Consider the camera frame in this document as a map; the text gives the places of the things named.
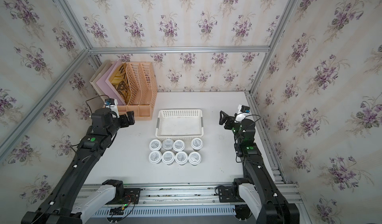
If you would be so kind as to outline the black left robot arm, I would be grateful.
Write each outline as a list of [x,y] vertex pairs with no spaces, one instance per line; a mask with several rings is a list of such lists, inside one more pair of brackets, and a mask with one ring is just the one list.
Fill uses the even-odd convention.
[[103,205],[125,198],[123,182],[109,179],[80,203],[75,200],[95,164],[111,147],[120,128],[134,125],[134,112],[119,115],[110,108],[101,108],[91,115],[92,125],[78,144],[75,157],[54,190],[35,212],[27,212],[23,224],[84,224]]

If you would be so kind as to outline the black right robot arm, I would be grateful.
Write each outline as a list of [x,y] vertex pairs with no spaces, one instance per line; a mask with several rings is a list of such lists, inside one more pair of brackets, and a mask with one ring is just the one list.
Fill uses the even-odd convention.
[[296,204],[289,203],[266,169],[262,153],[255,142],[256,121],[245,112],[229,116],[220,111],[219,124],[234,135],[237,163],[243,166],[243,178],[232,182],[232,196],[244,201],[257,224],[299,224]]

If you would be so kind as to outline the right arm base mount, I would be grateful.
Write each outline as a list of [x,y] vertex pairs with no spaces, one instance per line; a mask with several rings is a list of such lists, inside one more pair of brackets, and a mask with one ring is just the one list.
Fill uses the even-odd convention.
[[250,183],[247,178],[235,178],[230,186],[219,185],[215,187],[215,193],[219,197],[220,203],[243,203],[239,196],[239,185]]

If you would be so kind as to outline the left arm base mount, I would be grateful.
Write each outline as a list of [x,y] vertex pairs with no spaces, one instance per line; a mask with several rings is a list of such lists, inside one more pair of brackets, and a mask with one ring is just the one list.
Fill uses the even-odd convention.
[[108,179],[102,185],[111,185],[116,188],[115,197],[107,205],[138,204],[140,188],[125,188],[120,180]]

